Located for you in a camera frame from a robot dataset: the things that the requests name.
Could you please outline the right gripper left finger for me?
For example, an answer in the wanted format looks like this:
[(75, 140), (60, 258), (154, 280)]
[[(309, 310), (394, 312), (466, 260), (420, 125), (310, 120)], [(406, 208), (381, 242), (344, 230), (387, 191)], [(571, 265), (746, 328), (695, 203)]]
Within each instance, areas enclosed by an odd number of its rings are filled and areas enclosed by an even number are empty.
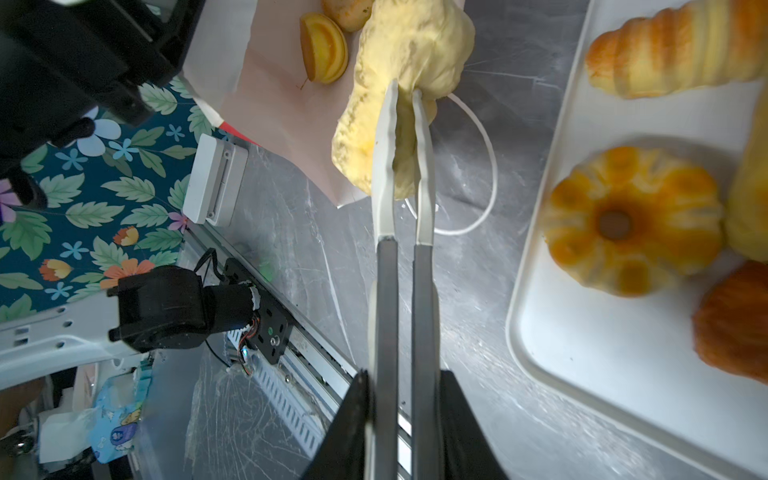
[(371, 287), (373, 327), (369, 373), (370, 407), (366, 423), (366, 477), (398, 477), (398, 243), (394, 220), (394, 158), (398, 83), (387, 87), (380, 110), (372, 161), (372, 220), (377, 278)]

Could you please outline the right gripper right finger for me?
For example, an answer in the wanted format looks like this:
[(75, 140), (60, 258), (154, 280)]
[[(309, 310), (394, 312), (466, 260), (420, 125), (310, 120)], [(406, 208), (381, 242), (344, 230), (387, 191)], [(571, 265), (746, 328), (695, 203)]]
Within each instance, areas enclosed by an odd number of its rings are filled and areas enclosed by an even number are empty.
[(412, 96), (418, 184), (412, 282), (412, 477), (443, 477), (439, 415), (439, 300), (433, 278), (436, 187), (429, 121), (420, 90)]

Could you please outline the pale yellow croissant bread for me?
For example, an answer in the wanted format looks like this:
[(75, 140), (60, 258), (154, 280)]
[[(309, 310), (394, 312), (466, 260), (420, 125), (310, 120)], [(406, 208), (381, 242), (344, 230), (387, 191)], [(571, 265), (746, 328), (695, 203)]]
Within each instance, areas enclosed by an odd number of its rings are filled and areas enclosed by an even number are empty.
[(388, 86), (398, 83), (395, 198), (414, 195), (418, 166), (413, 92), (421, 92), (427, 120), (436, 101), (452, 93), (474, 48), (475, 27), (453, 1), (375, 1), (362, 29), (354, 83), (331, 142), (336, 168), (371, 193), (376, 127)]

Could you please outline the round bundt fake bread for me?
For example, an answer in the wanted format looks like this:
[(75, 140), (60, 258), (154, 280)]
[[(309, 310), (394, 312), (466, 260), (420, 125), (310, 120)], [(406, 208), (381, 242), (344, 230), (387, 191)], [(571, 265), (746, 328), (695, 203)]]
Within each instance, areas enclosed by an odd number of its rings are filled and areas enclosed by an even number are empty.
[(701, 273), (725, 243), (715, 179), (661, 149), (621, 146), (576, 165), (541, 215), (554, 263), (581, 286), (619, 297)]

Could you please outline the red white paper bag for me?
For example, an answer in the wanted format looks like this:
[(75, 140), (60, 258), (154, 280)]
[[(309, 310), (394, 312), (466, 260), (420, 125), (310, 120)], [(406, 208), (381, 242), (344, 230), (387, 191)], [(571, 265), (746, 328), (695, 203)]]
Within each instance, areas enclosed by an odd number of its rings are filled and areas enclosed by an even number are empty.
[(335, 204), (366, 195), (333, 164), (331, 142), (354, 83), (353, 61), (342, 77), (312, 84), (300, 54), (300, 17), (312, 1), (209, 1), (182, 69), (209, 121), (300, 168)]

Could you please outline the brown croissant fake bread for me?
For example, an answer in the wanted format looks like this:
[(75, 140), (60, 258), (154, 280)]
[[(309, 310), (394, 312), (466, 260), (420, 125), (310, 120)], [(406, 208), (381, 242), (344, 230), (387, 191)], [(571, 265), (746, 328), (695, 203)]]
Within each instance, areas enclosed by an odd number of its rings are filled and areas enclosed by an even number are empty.
[(747, 261), (713, 287), (693, 315), (694, 348), (707, 365), (767, 382), (767, 265)]

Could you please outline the long yellow fake bread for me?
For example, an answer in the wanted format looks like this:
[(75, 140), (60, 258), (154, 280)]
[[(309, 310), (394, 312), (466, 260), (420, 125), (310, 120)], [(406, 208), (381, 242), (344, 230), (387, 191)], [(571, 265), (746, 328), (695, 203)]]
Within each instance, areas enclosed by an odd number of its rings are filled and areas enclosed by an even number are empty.
[(591, 43), (585, 67), (623, 99), (755, 81), (767, 74), (767, 3), (689, 1), (629, 19)]

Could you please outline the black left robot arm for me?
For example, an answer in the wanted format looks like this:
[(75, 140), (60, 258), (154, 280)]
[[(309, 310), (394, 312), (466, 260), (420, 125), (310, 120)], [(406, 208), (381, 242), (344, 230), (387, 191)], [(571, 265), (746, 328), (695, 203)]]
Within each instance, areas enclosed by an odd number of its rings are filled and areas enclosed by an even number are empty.
[(1, 5), (1, 385), (242, 324), (177, 265), (197, 146), (183, 72), (214, 1)]

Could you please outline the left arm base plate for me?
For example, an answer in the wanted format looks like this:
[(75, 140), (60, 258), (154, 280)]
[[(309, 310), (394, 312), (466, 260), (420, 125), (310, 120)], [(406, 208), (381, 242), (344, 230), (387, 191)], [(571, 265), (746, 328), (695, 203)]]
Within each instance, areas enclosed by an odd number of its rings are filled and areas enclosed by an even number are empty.
[(277, 365), (289, 344), (295, 324), (293, 315), (240, 261), (229, 258), (224, 265), (224, 275), (230, 283), (249, 286), (258, 300), (249, 323), (227, 333), (241, 363), (246, 363), (247, 351), (258, 350), (270, 365)]

